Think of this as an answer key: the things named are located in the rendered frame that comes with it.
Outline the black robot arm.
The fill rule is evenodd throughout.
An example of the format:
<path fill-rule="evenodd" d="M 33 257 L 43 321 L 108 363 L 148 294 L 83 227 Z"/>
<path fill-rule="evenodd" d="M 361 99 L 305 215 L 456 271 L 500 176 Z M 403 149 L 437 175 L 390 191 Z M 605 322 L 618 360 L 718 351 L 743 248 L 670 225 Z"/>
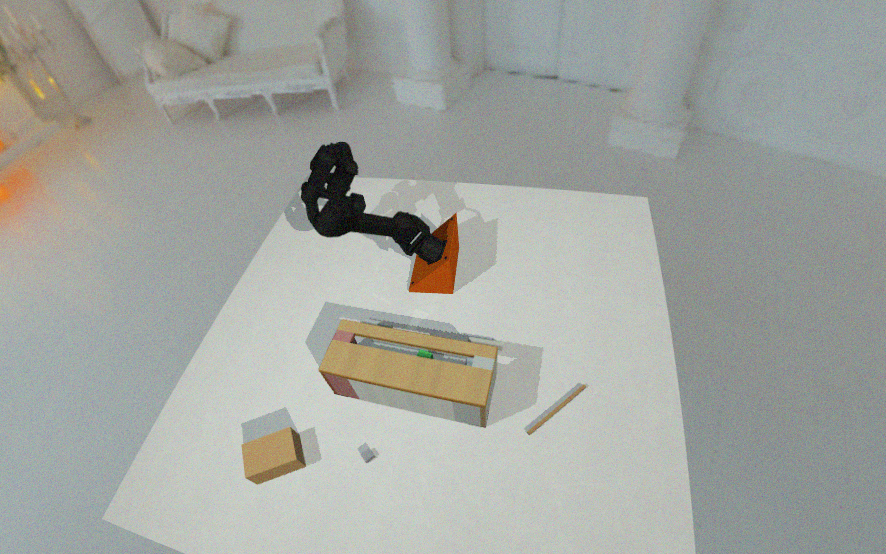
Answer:
<path fill-rule="evenodd" d="M 393 217 L 355 212 L 339 195 L 328 191 L 325 183 L 329 185 L 334 166 L 334 178 L 341 183 L 351 184 L 358 175 L 357 162 L 353 161 L 346 142 L 320 146 L 310 162 L 312 172 L 301 192 L 308 219 L 319 235 L 335 238 L 352 231 L 390 236 L 406 255 L 416 253 L 428 265 L 441 260 L 447 240 L 442 241 L 431 234 L 430 227 L 418 216 L 402 211 L 397 211 Z M 322 194 L 328 201 L 319 210 L 317 200 Z M 410 244 L 420 231 L 421 234 Z"/>

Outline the tan wooden stick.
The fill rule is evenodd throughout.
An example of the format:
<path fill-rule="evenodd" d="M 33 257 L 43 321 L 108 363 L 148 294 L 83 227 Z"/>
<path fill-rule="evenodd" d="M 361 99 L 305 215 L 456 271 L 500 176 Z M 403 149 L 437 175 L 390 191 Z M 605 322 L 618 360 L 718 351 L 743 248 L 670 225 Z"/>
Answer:
<path fill-rule="evenodd" d="M 543 420 L 540 420 L 537 424 L 535 424 L 531 429 L 527 431 L 527 434 L 530 436 L 535 430 L 537 430 L 541 425 L 543 425 L 550 417 L 556 414 L 559 410 L 561 410 L 566 404 L 568 404 L 572 399 L 574 399 L 584 388 L 586 385 L 583 384 L 579 389 L 577 389 L 573 394 L 571 394 L 567 399 L 565 399 L 561 404 L 559 404 L 555 410 L 553 410 L 549 415 L 547 415 Z"/>

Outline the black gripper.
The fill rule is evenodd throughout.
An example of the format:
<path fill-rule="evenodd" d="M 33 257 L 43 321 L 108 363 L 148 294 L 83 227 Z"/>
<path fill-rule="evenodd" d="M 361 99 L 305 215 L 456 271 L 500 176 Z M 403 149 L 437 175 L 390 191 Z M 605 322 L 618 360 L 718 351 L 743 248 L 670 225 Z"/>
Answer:
<path fill-rule="evenodd" d="M 344 184 L 337 181 L 334 178 L 334 173 L 332 173 L 332 178 L 329 185 L 327 185 L 327 190 L 339 195 L 352 211 L 363 213 L 366 209 L 363 195 L 353 192 L 351 192 L 350 196 L 346 195 L 348 190 L 350 191 L 351 189 L 351 184 Z"/>

